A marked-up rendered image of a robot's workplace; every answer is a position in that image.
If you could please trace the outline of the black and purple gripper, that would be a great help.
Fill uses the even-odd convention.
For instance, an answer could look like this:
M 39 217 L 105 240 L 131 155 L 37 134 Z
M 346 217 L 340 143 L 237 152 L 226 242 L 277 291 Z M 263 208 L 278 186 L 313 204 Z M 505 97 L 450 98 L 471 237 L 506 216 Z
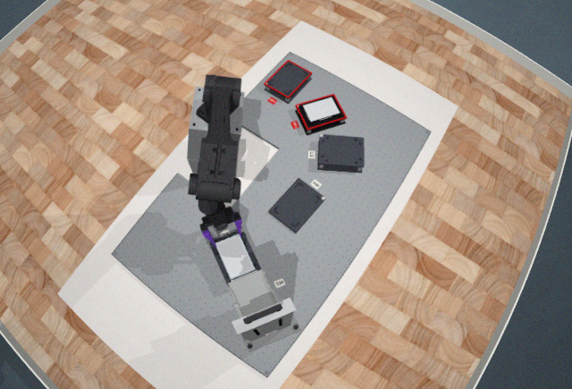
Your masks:
M 237 213 L 235 212 L 235 214 L 234 214 L 234 212 L 233 212 L 233 210 L 232 210 L 231 207 L 227 207 L 226 209 L 227 209 L 228 214 L 229 214 L 229 216 L 226 217 L 227 220 L 228 220 L 228 223 L 227 223 L 227 224 L 230 224 L 230 223 L 233 223 L 233 222 L 234 222 L 234 223 L 236 224 L 238 233 L 239 233 L 240 238 L 241 238 L 241 223 L 242 223 L 242 219 L 241 219 L 241 217 L 240 217 L 239 212 L 237 212 Z M 201 219 L 202 219 L 202 222 L 203 222 L 203 223 L 200 225 L 200 229 L 201 229 L 203 235 L 204 235 L 208 240 L 210 240 L 210 241 L 214 244 L 214 246 L 216 247 L 215 241 L 214 241 L 213 237 L 211 237 L 212 235 L 210 235 L 211 233 L 210 233 L 210 232 L 208 231 L 208 229 L 207 229 L 207 227 L 213 225 L 213 223 L 211 223 L 211 224 L 208 223 L 205 216 L 202 217 Z M 216 248 L 217 248 L 217 247 L 216 247 Z

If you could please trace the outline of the grey slotted shelf rack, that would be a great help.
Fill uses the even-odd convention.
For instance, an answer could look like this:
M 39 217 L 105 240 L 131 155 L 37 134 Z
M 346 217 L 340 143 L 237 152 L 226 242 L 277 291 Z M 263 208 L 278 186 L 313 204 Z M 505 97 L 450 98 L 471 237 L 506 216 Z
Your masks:
M 279 302 L 274 290 L 271 290 L 271 287 L 265 278 L 265 271 L 263 272 L 262 269 L 228 284 L 228 288 L 231 290 L 233 297 L 237 302 L 234 306 L 240 318 Z M 285 326 L 291 325 L 290 322 L 292 319 L 290 318 L 292 318 L 292 314 L 293 312 L 280 317 L 280 319 L 282 318 L 281 327 L 276 327 L 279 326 L 279 318 L 277 318 L 261 326 L 250 329 L 249 331 L 242 333 L 242 335 L 250 341 L 254 341 L 265 336 L 267 333 L 274 332 L 274 330 L 283 329 Z M 257 336 L 257 334 L 254 333 L 253 330 L 255 329 L 261 336 Z

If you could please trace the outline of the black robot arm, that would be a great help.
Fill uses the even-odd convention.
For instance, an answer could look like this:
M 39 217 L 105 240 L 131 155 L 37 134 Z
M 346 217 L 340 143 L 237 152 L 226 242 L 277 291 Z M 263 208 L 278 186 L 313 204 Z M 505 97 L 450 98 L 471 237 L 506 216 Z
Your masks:
M 207 75 L 204 103 L 196 112 L 209 124 L 209 132 L 201 141 L 198 174 L 189 176 L 188 194 L 196 195 L 199 210 L 217 231 L 229 226 L 224 203 L 240 199 L 241 180 L 235 178 L 239 142 L 233 141 L 230 134 L 230 115 L 240 104 L 240 94 L 241 79 Z

